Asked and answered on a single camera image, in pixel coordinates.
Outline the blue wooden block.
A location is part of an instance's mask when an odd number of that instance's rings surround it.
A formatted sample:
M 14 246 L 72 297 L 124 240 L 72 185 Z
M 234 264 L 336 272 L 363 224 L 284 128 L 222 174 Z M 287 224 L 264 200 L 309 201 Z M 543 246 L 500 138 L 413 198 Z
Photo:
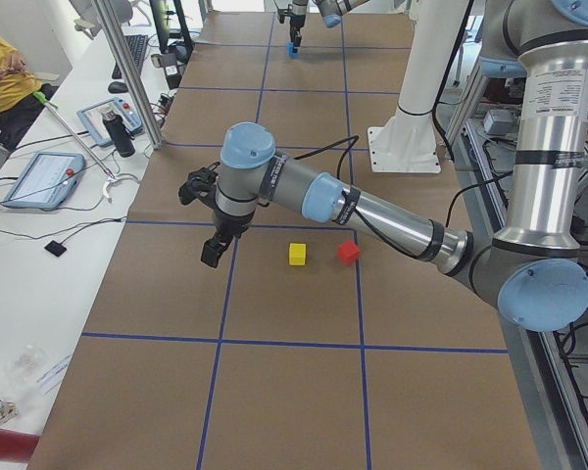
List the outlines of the blue wooden block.
M 286 49 L 290 58 L 296 58 L 299 55 L 298 47 L 293 42 L 288 42 Z

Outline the red wooden block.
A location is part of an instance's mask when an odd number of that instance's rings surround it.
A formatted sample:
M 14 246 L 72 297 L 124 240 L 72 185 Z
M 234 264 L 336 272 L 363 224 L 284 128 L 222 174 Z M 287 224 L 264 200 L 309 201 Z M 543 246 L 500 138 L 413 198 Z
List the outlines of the red wooden block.
M 361 249 L 353 240 L 345 241 L 337 247 L 337 256 L 344 265 L 351 265 L 360 258 Z

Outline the yellow wooden block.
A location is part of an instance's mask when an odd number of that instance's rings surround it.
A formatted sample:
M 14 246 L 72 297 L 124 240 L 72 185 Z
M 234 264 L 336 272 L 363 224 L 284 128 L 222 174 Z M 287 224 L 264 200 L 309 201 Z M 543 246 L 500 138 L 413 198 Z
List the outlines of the yellow wooden block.
M 305 266 L 307 263 L 307 245 L 305 243 L 290 243 L 288 248 L 288 263 L 291 266 Z

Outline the black water bottle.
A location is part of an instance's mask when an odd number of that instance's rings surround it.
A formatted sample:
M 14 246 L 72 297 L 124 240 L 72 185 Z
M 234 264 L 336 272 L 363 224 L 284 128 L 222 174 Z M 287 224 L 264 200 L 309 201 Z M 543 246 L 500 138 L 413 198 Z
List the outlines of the black water bottle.
M 132 156 L 135 153 L 135 148 L 122 117 L 117 115 L 110 106 L 102 109 L 101 116 L 103 125 L 119 155 L 123 158 Z

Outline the small black square pad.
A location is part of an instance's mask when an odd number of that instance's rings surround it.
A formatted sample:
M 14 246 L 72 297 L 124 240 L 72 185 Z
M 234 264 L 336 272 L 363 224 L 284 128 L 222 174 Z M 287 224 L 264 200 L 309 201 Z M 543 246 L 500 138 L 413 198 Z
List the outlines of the small black square pad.
M 67 247 L 63 243 L 52 240 L 44 246 L 44 250 L 54 257 L 59 258 L 67 251 Z

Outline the black keyboard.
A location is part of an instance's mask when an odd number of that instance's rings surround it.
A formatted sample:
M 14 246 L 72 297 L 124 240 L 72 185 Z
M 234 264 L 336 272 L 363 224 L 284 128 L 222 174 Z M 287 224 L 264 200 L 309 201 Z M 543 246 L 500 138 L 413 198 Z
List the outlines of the black keyboard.
M 147 34 L 130 34 L 124 37 L 129 57 L 132 59 L 136 69 L 136 74 L 141 76 L 143 64 L 148 50 Z

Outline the far teach pendant tablet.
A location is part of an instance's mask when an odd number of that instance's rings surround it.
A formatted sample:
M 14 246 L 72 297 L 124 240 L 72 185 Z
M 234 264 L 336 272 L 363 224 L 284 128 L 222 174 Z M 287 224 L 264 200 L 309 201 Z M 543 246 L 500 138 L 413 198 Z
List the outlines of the far teach pendant tablet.
M 126 100 L 111 97 L 100 103 L 83 108 L 76 112 L 77 117 L 89 132 L 99 147 L 109 147 L 113 144 L 105 121 L 120 118 L 123 126 L 130 134 L 139 134 L 143 130 L 143 123 L 139 113 Z

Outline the teach pendant tablet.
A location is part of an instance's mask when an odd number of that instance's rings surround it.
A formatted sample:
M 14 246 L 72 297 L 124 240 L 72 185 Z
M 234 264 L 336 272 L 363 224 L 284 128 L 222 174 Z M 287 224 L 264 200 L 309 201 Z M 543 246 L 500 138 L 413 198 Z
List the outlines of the teach pendant tablet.
M 74 190 L 85 169 L 82 154 L 37 152 L 2 204 L 10 209 L 56 209 Z
M 99 147 L 109 147 L 113 144 L 105 121 L 120 118 L 123 126 L 130 134 L 139 134 L 143 130 L 143 123 L 139 113 L 126 100 L 111 97 L 100 103 L 83 108 L 76 112 L 77 117 L 89 132 Z

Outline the black computer mouse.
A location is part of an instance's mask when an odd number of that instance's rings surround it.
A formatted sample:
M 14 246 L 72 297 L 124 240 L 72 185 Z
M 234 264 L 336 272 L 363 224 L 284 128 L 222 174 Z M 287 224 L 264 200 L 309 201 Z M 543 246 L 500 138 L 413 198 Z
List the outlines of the black computer mouse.
M 122 81 L 112 81 L 108 85 L 107 90 L 110 94 L 122 94 L 128 92 L 127 85 Z

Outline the reacher grabber stick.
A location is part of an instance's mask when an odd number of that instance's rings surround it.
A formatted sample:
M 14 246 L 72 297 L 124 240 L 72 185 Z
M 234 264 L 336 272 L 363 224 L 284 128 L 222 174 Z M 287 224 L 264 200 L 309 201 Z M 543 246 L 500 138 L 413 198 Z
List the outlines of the reacher grabber stick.
M 41 91 L 33 93 L 35 99 L 46 109 L 49 113 L 61 124 L 61 126 L 75 139 L 78 145 L 86 152 L 86 154 L 101 168 L 103 173 L 106 175 L 106 181 L 102 187 L 102 196 L 109 202 L 112 202 L 110 195 L 110 189 L 113 185 L 120 183 L 122 180 L 132 180 L 136 183 L 140 183 L 141 180 L 132 173 L 114 173 L 108 168 L 105 163 L 100 160 L 93 150 L 83 141 L 78 133 L 73 130 L 70 125 L 62 118 L 58 113 L 57 107 L 51 103 Z

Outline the clear plastic bag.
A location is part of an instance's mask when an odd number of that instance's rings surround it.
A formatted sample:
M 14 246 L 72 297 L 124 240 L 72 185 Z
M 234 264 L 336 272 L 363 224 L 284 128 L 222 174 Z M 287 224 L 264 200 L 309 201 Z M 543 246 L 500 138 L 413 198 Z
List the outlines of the clear plastic bag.
M 4 366 L 9 384 L 15 390 L 23 390 L 36 381 L 47 362 L 46 352 L 37 345 L 27 345 Z

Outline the person in yellow shirt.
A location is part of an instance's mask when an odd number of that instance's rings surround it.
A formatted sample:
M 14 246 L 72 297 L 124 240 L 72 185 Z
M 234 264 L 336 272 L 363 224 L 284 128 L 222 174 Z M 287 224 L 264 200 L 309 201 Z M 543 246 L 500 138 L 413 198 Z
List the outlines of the person in yellow shirt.
M 50 99 L 57 90 L 28 71 L 25 56 L 0 36 L 0 145 L 15 150 L 43 111 L 33 94 Z

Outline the red cylinder object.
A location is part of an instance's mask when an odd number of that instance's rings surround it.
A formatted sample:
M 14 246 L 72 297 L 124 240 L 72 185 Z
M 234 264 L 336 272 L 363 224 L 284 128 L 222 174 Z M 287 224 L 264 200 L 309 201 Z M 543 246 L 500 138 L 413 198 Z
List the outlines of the red cylinder object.
M 0 429 L 0 461 L 28 463 L 39 439 L 37 435 Z

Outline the aluminium frame post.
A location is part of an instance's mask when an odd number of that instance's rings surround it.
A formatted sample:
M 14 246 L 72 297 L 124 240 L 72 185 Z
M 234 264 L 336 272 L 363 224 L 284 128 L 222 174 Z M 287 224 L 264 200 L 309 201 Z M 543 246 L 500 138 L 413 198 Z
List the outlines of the aluminium frame post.
M 154 150 L 162 147 L 163 134 L 152 111 L 150 100 L 141 80 L 141 73 L 130 55 L 123 30 L 111 1 L 93 0 L 100 25 L 105 32 L 109 47 L 122 72 L 133 103 L 141 116 L 146 134 Z

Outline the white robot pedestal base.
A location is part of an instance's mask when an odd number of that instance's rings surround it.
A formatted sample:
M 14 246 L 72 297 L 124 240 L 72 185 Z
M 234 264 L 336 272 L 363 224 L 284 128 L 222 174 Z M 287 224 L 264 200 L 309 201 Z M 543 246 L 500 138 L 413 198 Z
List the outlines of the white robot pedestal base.
M 437 174 L 441 171 L 436 155 L 434 107 L 471 9 L 472 3 L 467 0 L 419 3 L 396 112 L 384 125 L 367 130 L 374 172 Z

